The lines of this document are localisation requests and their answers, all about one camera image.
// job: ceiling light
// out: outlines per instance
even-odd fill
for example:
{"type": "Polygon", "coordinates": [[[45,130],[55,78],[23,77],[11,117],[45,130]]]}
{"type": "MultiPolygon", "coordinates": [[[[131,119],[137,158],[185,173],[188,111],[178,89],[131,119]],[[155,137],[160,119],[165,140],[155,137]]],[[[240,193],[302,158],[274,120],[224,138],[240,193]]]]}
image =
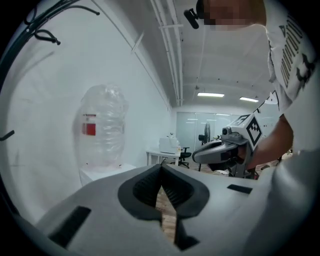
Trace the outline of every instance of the ceiling light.
{"type": "Polygon", "coordinates": [[[218,94],[218,93],[206,93],[206,92],[199,92],[198,96],[204,96],[204,97],[219,97],[222,98],[225,96],[224,94],[218,94]]]}
{"type": "Polygon", "coordinates": [[[247,101],[247,102],[259,102],[259,100],[252,99],[252,98],[245,98],[245,97],[240,98],[240,100],[247,101]]]}

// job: white wall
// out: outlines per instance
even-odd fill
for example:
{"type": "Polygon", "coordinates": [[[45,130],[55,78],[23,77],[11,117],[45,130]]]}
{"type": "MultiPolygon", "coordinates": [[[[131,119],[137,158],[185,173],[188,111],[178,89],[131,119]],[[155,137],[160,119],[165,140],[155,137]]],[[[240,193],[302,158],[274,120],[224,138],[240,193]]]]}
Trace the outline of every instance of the white wall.
{"type": "Polygon", "coordinates": [[[236,107],[226,105],[183,105],[181,107],[172,108],[171,114],[171,131],[176,132],[177,126],[177,112],[190,113],[215,113],[215,114],[229,114],[229,115],[247,115],[252,114],[256,107],[236,107]]]}
{"type": "MultiPolygon", "coordinates": [[[[97,10],[89,1],[80,3],[97,10]]],[[[123,152],[128,164],[144,166],[146,147],[167,135],[172,121],[161,81],[152,80],[143,56],[131,54],[135,40],[124,39],[105,15],[70,9],[43,29],[61,45],[30,39],[0,95],[0,134],[15,130],[0,144],[1,176],[13,203],[31,223],[81,187],[74,125],[90,87],[111,82],[123,90],[129,103],[123,152]]]]}

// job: white table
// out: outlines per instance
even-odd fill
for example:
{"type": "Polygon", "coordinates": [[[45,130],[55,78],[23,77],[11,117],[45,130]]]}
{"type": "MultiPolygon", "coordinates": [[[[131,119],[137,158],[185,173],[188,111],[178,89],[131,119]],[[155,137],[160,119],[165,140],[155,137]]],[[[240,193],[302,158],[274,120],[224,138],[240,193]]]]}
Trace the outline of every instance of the white table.
{"type": "Polygon", "coordinates": [[[108,166],[108,167],[83,167],[79,170],[80,180],[82,186],[89,184],[90,182],[110,177],[113,175],[121,174],[130,170],[135,169],[136,167],[127,163],[122,164],[121,166],[108,166]]]}
{"type": "Polygon", "coordinates": [[[156,156],[157,157],[157,164],[161,164],[162,162],[162,158],[173,158],[175,159],[175,165],[178,166],[179,163],[179,157],[180,157],[180,153],[176,153],[176,154],[170,154],[170,153],[163,153],[160,152],[159,149],[156,148],[151,148],[146,150],[146,155],[147,155],[147,165],[150,166],[152,164],[152,156],[156,156]]]}

